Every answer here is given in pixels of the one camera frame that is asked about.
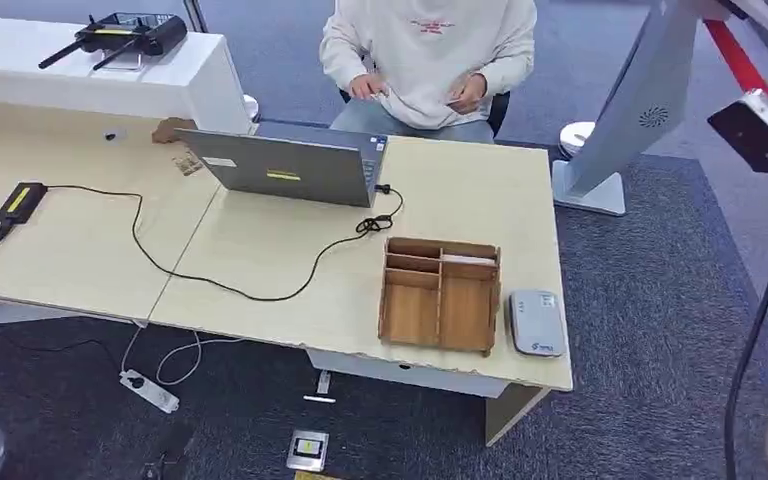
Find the person's right hand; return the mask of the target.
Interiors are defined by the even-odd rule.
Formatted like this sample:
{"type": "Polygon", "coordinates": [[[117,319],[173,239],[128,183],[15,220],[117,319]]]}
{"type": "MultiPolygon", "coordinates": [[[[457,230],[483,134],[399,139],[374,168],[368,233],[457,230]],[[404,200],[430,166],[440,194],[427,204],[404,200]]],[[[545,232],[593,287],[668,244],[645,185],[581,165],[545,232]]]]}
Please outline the person's right hand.
{"type": "Polygon", "coordinates": [[[387,96],[388,88],[380,75],[366,73],[350,81],[348,93],[353,99],[372,100],[378,96],[387,96]]]}

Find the person's left hand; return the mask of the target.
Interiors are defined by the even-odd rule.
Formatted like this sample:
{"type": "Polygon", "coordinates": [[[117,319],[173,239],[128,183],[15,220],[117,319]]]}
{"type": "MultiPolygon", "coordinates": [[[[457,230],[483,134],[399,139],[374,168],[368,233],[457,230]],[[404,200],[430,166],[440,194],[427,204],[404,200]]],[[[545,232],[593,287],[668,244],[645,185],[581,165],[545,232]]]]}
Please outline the person's left hand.
{"type": "Polygon", "coordinates": [[[447,106],[466,115],[478,109],[486,93],[486,78],[481,73],[471,73],[456,84],[447,106]]]}

